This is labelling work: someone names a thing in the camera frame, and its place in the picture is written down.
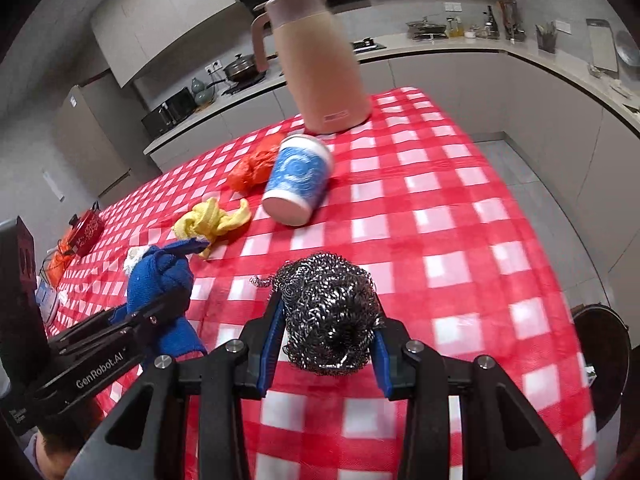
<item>red container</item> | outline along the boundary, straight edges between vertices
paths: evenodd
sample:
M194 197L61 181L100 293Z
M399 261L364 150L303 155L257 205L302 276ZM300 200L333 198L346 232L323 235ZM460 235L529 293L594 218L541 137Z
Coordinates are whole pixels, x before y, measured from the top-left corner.
M98 216L99 211L89 209L82 218L73 225L73 232L69 237L69 245L71 250L80 258L87 256L94 245L100 239L100 235L104 231L104 222Z

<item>cooking pot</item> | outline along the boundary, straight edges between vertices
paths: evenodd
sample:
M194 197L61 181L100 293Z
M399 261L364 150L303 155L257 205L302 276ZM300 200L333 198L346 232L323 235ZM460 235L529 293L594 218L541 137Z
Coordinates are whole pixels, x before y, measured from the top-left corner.
M444 31L447 30L447 25L429 23L426 18L421 22L407 22L407 26L409 27L409 32L414 34L419 32L422 34L440 35L444 34Z
M248 81L258 75L258 68L255 65L255 55L243 56L236 54L236 60L225 66L225 75L229 81L241 83Z

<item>wall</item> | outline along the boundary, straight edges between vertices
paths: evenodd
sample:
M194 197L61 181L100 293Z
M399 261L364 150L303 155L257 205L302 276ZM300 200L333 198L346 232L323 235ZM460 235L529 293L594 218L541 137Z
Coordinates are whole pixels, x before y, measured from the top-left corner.
M570 23L571 34L558 32L558 48L592 61L591 43L587 31L587 18L601 18L611 25L614 35L619 30L626 30L616 11L606 0L518 0L527 33L535 37L535 24L561 20ZM640 72L629 68L622 60L620 77L632 90L640 91Z
M0 64L0 116L70 69L101 0L41 0Z
M371 0L370 6L338 9L341 12L337 16L348 38L356 41L367 36L406 32L405 22L427 15L433 21L445 23L444 1L462 2L463 19L481 23L486 5L497 0ZM236 3L180 38L134 82L147 105L154 108L183 86L190 88L194 76L210 82L204 67L216 59L221 59L225 66L234 60L235 54L252 53L251 22L249 11ZM273 38L266 38L266 49L268 54L274 52Z
M53 119L69 89L107 68L89 27L101 0L42 0L0 64L0 220L20 215L40 265L68 220L92 204L52 142ZM59 202L47 171L65 195Z
M70 83L43 88L0 122L0 219L22 217L34 238L38 268L73 214L95 200L51 139L55 113L69 88ZM58 184L63 202L49 189L42 171Z

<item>bottle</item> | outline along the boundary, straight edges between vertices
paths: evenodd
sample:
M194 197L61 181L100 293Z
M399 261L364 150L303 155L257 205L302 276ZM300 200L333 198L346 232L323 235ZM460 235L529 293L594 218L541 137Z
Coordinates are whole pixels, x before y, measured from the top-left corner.
M489 29L491 32L491 39L492 40L498 40L500 38L500 28L498 27L498 22L495 21L495 17L494 17L494 10L491 8L491 6L489 7L489 18L487 21L487 25L489 25Z
M462 38L465 35L465 27L462 25L460 16L456 16L456 27L458 28L458 37Z
M454 23L455 23L455 21L453 20L453 18L452 18L452 17L450 17L450 16L449 16L449 17L447 18L447 23L448 23L448 25L449 25L449 30L448 30L449 37L450 37L450 38L455 38L455 37L456 37L456 35L457 35L457 34L456 34L456 31L455 31L455 29L454 29Z

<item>trash can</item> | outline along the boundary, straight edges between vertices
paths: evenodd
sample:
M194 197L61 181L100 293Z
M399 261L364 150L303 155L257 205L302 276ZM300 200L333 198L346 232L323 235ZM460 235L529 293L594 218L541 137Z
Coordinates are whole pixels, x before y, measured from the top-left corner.
M600 431L622 402L631 357L628 327L611 308L599 303L576 306L571 314L586 363L596 428Z

